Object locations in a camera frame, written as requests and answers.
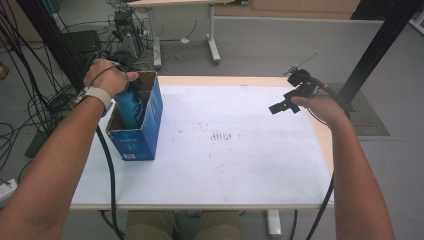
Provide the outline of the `person's right hand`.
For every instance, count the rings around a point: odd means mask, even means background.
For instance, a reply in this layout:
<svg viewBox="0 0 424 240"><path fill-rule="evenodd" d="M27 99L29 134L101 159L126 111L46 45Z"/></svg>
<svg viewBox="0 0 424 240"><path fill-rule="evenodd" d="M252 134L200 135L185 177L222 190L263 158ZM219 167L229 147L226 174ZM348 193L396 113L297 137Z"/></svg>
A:
<svg viewBox="0 0 424 240"><path fill-rule="evenodd" d="M294 104L309 109L316 117L325 122L331 130L349 123L344 110L324 91L319 91L312 98L294 96L291 100Z"/></svg>

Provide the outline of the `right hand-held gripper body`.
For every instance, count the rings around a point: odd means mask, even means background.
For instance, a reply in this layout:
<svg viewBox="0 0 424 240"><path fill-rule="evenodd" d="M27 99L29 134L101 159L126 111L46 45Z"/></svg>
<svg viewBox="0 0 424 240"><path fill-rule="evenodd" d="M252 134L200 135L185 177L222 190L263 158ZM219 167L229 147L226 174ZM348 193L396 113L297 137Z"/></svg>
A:
<svg viewBox="0 0 424 240"><path fill-rule="evenodd" d="M294 90L285 94L286 99L293 96L304 98L314 97L326 84L313 77L304 69L294 69L289 72L288 82L294 87Z"/></svg>

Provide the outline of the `person's left hand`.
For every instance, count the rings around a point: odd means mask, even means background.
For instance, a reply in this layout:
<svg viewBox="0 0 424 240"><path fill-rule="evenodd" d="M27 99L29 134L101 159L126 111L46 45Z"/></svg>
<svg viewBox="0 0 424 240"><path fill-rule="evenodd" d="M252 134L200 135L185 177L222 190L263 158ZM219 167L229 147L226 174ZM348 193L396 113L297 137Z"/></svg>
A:
<svg viewBox="0 0 424 240"><path fill-rule="evenodd" d="M111 61L97 58L86 73L84 85L102 89L114 98L138 77L138 72L122 72Z"/></svg>

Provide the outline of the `blue cardboard box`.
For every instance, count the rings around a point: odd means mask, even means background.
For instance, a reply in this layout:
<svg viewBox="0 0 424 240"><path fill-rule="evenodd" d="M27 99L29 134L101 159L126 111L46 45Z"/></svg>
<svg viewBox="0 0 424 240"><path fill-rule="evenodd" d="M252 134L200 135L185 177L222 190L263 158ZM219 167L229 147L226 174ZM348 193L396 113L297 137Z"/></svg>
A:
<svg viewBox="0 0 424 240"><path fill-rule="evenodd" d="M117 104L108 121L106 132L124 161L154 160L162 118L163 101L156 72L140 72L147 85L148 98L143 101L143 122L139 129L127 129Z"/></svg>

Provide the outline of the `black metal frame post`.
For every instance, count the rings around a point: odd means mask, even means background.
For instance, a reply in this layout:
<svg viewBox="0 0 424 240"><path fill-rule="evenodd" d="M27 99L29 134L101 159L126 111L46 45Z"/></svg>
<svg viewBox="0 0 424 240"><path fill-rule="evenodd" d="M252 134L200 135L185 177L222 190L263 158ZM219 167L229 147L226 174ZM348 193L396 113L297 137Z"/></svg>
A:
<svg viewBox="0 0 424 240"><path fill-rule="evenodd" d="M340 90L340 101L344 105L349 105L352 102L422 1L400 0L395 5Z"/></svg>
<svg viewBox="0 0 424 240"><path fill-rule="evenodd" d="M83 89L85 73L64 41L63 34L42 0L16 0L76 91Z"/></svg>

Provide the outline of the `white power strip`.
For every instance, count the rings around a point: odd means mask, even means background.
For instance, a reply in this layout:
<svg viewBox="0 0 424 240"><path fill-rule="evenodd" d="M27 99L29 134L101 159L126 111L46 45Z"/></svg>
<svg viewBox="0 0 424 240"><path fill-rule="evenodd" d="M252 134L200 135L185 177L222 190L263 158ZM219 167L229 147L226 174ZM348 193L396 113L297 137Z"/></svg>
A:
<svg viewBox="0 0 424 240"><path fill-rule="evenodd" d="M17 183L15 179L8 180L0 185L0 208L5 206L16 189Z"/></svg>

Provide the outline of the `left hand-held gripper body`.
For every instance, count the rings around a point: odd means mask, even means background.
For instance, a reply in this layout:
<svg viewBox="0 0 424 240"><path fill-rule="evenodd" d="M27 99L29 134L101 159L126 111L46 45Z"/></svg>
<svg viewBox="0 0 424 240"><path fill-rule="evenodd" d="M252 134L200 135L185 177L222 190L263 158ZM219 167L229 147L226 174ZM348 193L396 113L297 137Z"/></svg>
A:
<svg viewBox="0 0 424 240"><path fill-rule="evenodd" d="M133 93L138 99L145 101L148 98L147 85L143 82L141 77L138 77L135 81L131 81L126 91Z"/></svg>

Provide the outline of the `blue bottle with white cap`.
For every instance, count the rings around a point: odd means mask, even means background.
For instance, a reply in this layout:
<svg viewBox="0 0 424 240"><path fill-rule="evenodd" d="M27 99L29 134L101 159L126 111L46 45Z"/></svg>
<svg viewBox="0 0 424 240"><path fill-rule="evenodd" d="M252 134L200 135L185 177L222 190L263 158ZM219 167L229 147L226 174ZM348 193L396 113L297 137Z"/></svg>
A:
<svg viewBox="0 0 424 240"><path fill-rule="evenodd" d="M125 90L115 97L119 114L127 129L139 129L143 122L144 105L134 90Z"/></svg>

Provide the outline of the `white table cover sheet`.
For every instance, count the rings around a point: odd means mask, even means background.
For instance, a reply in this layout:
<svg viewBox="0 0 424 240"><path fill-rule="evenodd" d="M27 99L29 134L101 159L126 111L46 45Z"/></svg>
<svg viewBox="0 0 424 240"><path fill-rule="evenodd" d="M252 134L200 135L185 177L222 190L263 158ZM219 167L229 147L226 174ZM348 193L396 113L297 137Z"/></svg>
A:
<svg viewBox="0 0 424 240"><path fill-rule="evenodd" d="M109 177L98 141L74 208L206 209L317 207L330 173L306 111L273 115L284 87L164 86L156 156L111 153Z"/></svg>

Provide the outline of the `grey floor mat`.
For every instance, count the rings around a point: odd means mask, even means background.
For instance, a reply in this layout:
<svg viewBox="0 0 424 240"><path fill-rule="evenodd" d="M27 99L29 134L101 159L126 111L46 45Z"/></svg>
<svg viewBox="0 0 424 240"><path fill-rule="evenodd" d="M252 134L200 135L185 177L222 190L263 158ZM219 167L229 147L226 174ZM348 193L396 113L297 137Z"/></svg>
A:
<svg viewBox="0 0 424 240"><path fill-rule="evenodd" d="M390 135L361 90L354 96L346 113L357 136Z"/></svg>

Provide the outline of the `black case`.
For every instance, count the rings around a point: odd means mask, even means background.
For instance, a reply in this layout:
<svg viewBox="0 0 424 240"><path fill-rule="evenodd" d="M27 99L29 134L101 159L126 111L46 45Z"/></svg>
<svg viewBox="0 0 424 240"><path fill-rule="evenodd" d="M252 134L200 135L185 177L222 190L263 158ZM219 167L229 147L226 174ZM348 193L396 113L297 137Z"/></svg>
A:
<svg viewBox="0 0 424 240"><path fill-rule="evenodd" d="M64 33L63 38L74 54L92 53L101 49L101 42L95 30Z"/></svg>

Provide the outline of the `desk with white legs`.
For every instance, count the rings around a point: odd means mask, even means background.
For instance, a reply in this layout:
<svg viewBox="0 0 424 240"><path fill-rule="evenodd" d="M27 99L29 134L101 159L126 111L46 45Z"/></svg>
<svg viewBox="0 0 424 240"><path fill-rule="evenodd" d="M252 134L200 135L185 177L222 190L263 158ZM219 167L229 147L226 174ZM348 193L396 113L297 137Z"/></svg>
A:
<svg viewBox="0 0 424 240"><path fill-rule="evenodd" d="M165 13L170 13L176 17L178 15L174 13L174 10L185 10L193 8L204 8L206 11L207 19L209 20L209 30L206 34L208 46L212 56L212 61L215 64L219 64L221 57L215 42L215 5L216 4L227 4L233 2L234 0L138 0L128 3L128 6L135 8L142 8L147 12L148 20L150 24L149 33L151 34L152 39L152 51L153 51L153 65L156 69L160 69L162 66L162 55L161 55L161 46L160 38L156 30L156 17L155 13L163 11Z"/></svg>

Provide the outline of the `grey device on stand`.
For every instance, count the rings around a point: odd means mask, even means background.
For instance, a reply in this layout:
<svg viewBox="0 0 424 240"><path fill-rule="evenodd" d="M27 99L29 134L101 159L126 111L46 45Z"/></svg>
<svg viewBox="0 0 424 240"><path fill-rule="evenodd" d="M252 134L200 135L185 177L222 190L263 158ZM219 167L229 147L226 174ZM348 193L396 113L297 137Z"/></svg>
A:
<svg viewBox="0 0 424 240"><path fill-rule="evenodd" d="M115 34L119 40L117 53L130 61L135 61L141 56L141 46L138 29L132 20L130 10L116 11L114 13Z"/></svg>

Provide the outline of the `white wristband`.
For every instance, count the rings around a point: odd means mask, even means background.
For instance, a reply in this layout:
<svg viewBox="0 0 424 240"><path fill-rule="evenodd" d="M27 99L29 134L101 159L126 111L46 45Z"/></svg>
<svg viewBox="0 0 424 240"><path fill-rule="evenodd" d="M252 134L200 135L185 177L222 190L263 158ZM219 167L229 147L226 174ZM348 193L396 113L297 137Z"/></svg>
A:
<svg viewBox="0 0 424 240"><path fill-rule="evenodd" d="M111 96L103 89L87 86L83 90L79 92L76 96L74 103L78 105L81 103L86 97L94 97L100 100L104 105L103 115L106 115L112 106L112 98Z"/></svg>

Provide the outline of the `thin metal rod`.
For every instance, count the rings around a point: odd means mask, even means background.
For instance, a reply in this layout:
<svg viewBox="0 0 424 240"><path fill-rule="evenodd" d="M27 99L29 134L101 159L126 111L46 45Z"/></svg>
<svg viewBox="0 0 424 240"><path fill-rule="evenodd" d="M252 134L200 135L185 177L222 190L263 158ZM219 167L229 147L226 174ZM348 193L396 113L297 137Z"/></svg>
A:
<svg viewBox="0 0 424 240"><path fill-rule="evenodd" d="M303 66L303 65L305 65L306 63L308 63L309 61L311 61L312 59L314 59L315 57L317 57L317 56L319 56L320 55L320 53L319 53L319 51L317 51L317 50L315 50L314 52L313 52L313 54L311 55L311 56L309 56L308 58L306 58L306 59L304 59L303 61L301 61L301 62L299 62L299 63L297 63L297 64L294 64L294 65L292 65L287 71L285 71L284 73L283 73L283 76L287 76L287 75L289 75L289 74L292 74L292 73L294 73L296 70L298 70L301 66Z"/></svg>

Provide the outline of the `white table leg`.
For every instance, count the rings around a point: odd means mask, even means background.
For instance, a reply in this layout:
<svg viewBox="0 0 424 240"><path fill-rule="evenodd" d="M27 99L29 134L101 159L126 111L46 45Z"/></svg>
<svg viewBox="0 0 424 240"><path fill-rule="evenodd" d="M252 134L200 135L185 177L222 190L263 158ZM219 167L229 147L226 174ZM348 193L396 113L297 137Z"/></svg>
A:
<svg viewBox="0 0 424 240"><path fill-rule="evenodd" d="M279 211L267 210L266 222L269 236L271 238L280 238L282 236L282 229Z"/></svg>

